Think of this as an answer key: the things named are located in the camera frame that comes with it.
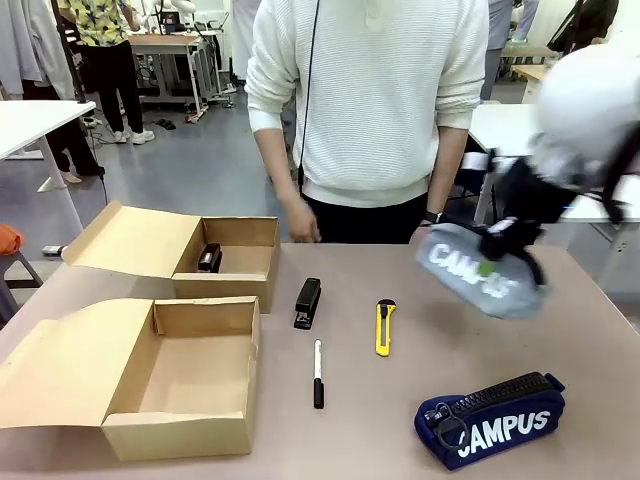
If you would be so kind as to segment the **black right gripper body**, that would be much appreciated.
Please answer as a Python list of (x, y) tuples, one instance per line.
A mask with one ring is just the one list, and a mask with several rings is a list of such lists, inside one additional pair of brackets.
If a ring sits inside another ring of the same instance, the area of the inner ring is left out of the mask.
[(544, 180), (519, 157), (497, 182), (504, 203), (501, 221), (482, 234), (480, 249), (524, 249), (533, 245), (543, 224), (555, 224), (575, 200), (575, 192)]

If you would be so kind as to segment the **person's right hand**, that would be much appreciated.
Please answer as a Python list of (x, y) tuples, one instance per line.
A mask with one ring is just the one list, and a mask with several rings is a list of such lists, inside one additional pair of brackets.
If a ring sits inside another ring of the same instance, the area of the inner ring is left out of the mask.
[(319, 243), (321, 235), (316, 216), (296, 192), (285, 193), (278, 197), (286, 214), (290, 237), (298, 243)]

